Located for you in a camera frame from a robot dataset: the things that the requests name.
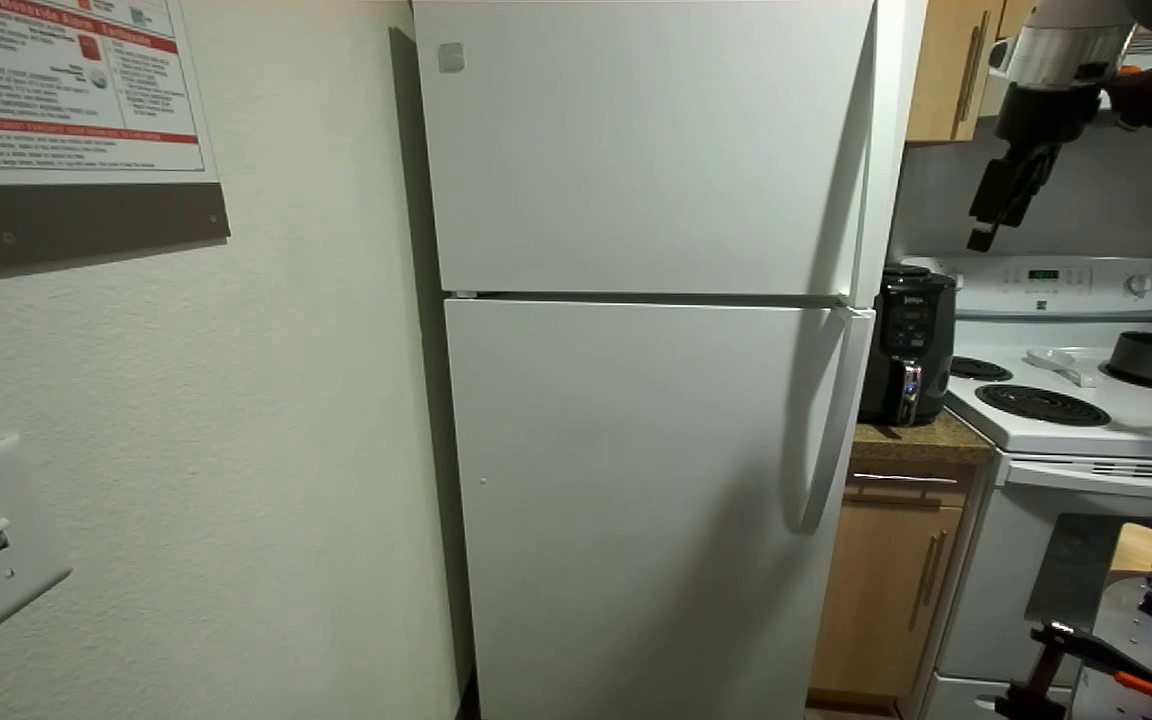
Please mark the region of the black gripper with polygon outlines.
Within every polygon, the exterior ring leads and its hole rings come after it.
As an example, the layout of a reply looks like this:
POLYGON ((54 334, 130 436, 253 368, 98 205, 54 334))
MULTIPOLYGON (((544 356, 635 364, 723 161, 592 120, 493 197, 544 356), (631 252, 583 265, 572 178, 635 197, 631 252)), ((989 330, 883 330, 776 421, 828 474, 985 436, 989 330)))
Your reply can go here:
POLYGON ((1100 94, 1093 88, 1038 90, 1013 85, 999 105, 995 137, 1006 151, 985 164, 978 197, 969 205, 969 246, 989 252, 999 229, 1015 229, 1038 193, 1048 182, 1060 147, 1072 145, 1096 114, 1100 94))

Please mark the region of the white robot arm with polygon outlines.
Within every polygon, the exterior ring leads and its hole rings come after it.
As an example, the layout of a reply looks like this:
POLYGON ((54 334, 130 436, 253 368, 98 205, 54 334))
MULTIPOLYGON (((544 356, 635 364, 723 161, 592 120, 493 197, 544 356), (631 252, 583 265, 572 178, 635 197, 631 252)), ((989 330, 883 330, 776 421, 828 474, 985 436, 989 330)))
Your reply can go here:
POLYGON ((1152 66, 1130 64, 1133 33, 1152 33, 1152 0, 1038 0, 1006 51, 999 156, 969 205, 969 246, 989 252, 1019 229, 1060 151, 1100 106, 1124 127, 1152 127, 1152 66))

